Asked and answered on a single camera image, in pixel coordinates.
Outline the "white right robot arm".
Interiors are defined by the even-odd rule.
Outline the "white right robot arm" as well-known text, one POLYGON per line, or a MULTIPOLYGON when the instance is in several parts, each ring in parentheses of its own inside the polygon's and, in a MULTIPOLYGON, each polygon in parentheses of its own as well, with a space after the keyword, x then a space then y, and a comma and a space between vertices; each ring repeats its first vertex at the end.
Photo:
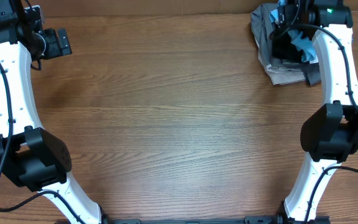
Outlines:
POLYGON ((342 1, 285 1, 278 7, 273 43, 289 30, 312 41, 323 88, 322 106, 300 133, 304 159, 273 223, 329 223, 317 217, 324 191, 348 156, 358 150, 358 80, 352 53, 353 20, 342 1))

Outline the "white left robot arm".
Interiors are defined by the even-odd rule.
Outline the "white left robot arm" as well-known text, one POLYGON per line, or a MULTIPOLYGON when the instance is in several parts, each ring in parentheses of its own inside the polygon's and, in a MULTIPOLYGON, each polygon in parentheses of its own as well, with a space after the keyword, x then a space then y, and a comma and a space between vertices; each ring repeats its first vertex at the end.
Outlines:
POLYGON ((0 1, 0 177, 48 198, 70 223, 109 223, 75 180, 66 144, 40 121, 31 72, 71 54, 65 29, 44 29, 28 1, 0 1))

